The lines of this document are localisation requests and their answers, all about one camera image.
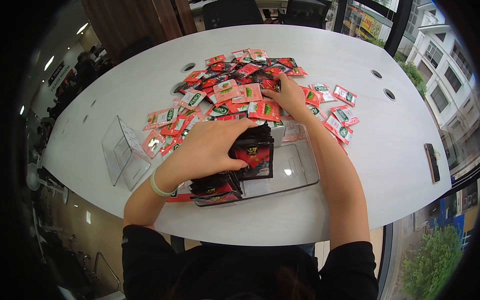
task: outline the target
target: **table grommet hole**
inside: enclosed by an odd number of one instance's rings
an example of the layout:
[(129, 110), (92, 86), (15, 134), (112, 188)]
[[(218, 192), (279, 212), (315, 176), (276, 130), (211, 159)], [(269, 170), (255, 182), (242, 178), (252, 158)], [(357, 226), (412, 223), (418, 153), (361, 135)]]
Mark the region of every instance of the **table grommet hole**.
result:
[(376, 78), (378, 78), (378, 79), (382, 79), (382, 78), (383, 78), (382, 75), (381, 75), (378, 71), (376, 71), (376, 70), (370, 70), (370, 72), (372, 72), (372, 74), (373, 74)]
[(170, 95), (177, 96), (178, 94), (181, 94), (179, 92), (179, 88), (181, 88), (185, 82), (179, 82), (177, 84), (174, 84), (173, 87), (170, 89)]
[(184, 65), (184, 66), (180, 69), (180, 72), (186, 73), (186, 72), (190, 71), (191, 69), (193, 69), (194, 67), (195, 67), (195, 63), (194, 63), (194, 62), (187, 63), (186, 65)]
[(389, 89), (387, 88), (384, 88), (384, 93), (385, 95), (387, 95), (387, 97), (392, 100), (392, 101), (395, 101), (395, 95), (392, 93), (392, 91), (390, 91)]

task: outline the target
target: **coffee cup image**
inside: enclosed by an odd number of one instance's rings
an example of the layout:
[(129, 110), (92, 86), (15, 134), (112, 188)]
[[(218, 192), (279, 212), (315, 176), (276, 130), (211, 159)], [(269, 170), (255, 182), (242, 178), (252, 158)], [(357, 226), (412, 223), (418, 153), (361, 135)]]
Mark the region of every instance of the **coffee cup image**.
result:
[(258, 176), (266, 176), (270, 174), (270, 169), (269, 168), (263, 168), (263, 169), (260, 169), (260, 172), (258, 172)]

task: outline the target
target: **smartphone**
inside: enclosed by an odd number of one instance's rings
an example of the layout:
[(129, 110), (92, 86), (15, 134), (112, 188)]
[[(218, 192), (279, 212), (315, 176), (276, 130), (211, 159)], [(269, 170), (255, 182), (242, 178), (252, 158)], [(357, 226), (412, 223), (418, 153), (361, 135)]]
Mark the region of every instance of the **smartphone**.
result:
[(425, 144), (425, 151), (427, 151), (428, 163), (430, 164), (430, 173), (432, 174), (433, 183), (440, 181), (440, 172), (438, 170), (437, 160), (435, 159), (435, 152), (432, 144)]

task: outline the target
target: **clear plastic container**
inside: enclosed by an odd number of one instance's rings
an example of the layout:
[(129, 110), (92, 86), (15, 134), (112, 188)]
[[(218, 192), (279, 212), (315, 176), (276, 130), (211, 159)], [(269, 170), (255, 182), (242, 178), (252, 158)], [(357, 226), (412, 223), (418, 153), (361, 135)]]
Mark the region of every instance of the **clear plastic container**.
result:
[(318, 168), (305, 126), (299, 123), (272, 128), (274, 138), (273, 178), (240, 182), (242, 199), (198, 206), (227, 204), (271, 194), (288, 192), (317, 184)]
[(118, 116), (102, 139), (102, 149), (113, 186), (121, 180), (131, 191), (150, 167), (135, 133)]

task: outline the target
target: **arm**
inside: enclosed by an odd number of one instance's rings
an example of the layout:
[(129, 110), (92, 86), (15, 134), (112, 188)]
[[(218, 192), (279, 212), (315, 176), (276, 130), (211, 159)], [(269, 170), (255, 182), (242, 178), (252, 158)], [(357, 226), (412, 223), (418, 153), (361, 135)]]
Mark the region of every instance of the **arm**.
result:
[(365, 195), (350, 159), (327, 128), (305, 106), (299, 85), (285, 74), (280, 93), (262, 90), (307, 127), (320, 173), (320, 184), (330, 210), (330, 249), (354, 241), (370, 241)]
[[(228, 150), (242, 132), (255, 126), (247, 118), (195, 124), (180, 147), (156, 169), (157, 187), (168, 193), (184, 181), (246, 167), (246, 162), (228, 157)], [(166, 197), (160, 197), (152, 190), (150, 178), (147, 179), (128, 199), (123, 212), (123, 225), (153, 229), (166, 200)]]

